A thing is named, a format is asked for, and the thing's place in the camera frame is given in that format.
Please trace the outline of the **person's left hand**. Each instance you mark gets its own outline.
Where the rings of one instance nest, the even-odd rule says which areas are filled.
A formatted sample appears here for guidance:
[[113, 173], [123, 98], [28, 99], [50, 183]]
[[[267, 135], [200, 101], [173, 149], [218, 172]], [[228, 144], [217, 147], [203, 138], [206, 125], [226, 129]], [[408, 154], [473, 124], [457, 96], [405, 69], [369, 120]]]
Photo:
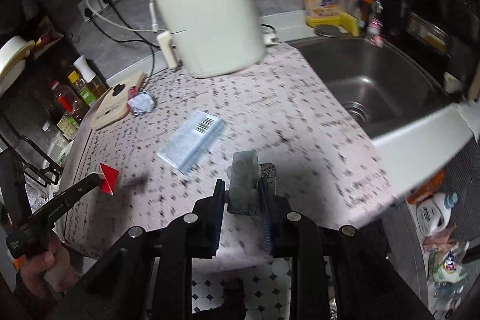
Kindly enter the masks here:
[[16, 292], [46, 300], [53, 297], [51, 291], [65, 292], [78, 282], [70, 255], [58, 235], [50, 232], [48, 239], [45, 252], [24, 258], [16, 275]]

